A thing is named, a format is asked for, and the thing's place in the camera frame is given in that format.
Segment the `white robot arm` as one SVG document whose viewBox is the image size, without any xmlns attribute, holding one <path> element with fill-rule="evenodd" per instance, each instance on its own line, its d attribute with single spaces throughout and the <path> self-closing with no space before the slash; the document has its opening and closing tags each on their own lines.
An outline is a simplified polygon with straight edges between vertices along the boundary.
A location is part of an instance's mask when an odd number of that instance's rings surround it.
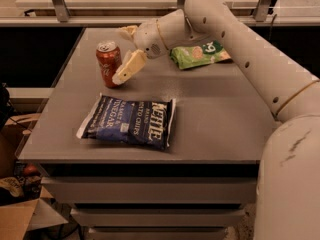
<svg viewBox="0 0 320 240">
<path fill-rule="evenodd" d="M 176 45 L 210 37 L 231 56 L 280 126 L 261 157 L 254 240 L 320 240 L 320 81 L 240 22 L 223 0 L 119 30 L 136 46 L 117 74 L 125 82 Z"/>
</svg>

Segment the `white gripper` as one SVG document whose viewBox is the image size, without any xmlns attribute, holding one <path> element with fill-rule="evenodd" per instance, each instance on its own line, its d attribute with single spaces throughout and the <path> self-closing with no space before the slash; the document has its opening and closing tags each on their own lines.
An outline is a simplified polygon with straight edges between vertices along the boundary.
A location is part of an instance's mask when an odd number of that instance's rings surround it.
<svg viewBox="0 0 320 240">
<path fill-rule="evenodd" d="M 112 82 L 116 85 L 125 83 L 138 73 L 145 66 L 147 57 L 157 58 L 167 53 L 156 19 L 144 22 L 139 27 L 137 25 L 120 27 L 117 29 L 117 34 L 125 40 L 134 40 L 138 49 L 125 54 L 121 66 L 112 77 Z"/>
</svg>

